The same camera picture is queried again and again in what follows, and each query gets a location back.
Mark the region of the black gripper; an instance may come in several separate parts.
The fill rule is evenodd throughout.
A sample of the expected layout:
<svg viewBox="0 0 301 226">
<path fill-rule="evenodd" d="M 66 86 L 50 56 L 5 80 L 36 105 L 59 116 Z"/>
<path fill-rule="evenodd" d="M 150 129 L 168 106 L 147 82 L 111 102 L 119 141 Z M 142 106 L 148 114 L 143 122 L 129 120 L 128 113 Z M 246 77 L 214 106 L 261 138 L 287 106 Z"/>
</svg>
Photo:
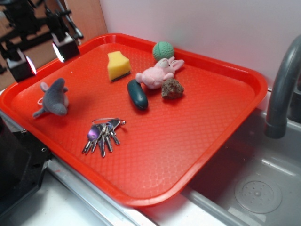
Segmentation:
<svg viewBox="0 0 301 226">
<path fill-rule="evenodd" d="M 7 59 L 7 66 L 16 82 L 21 82 L 37 74 L 31 59 L 20 49 L 29 49 L 53 38 L 52 46 L 57 58 L 62 62 L 79 55 L 75 39 L 84 36 L 80 29 L 71 20 L 71 10 L 58 0 L 59 9 L 51 10 L 46 0 L 2 0 L 4 14 L 11 28 L 0 37 L 1 43 L 6 43 L 7 49 L 17 48 Z M 63 19 L 66 19 L 74 30 L 71 37 L 69 28 Z"/>
</svg>

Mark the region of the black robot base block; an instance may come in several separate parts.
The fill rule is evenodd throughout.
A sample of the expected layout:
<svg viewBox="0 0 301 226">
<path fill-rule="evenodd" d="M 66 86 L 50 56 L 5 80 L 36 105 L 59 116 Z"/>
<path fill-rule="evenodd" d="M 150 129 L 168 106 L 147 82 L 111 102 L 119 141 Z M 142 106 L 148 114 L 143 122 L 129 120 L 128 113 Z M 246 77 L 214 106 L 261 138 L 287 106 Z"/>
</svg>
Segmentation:
<svg viewBox="0 0 301 226">
<path fill-rule="evenodd" d="M 32 133 L 12 132 L 0 120 L 0 216 L 37 192 L 47 167 L 49 148 Z"/>
</svg>

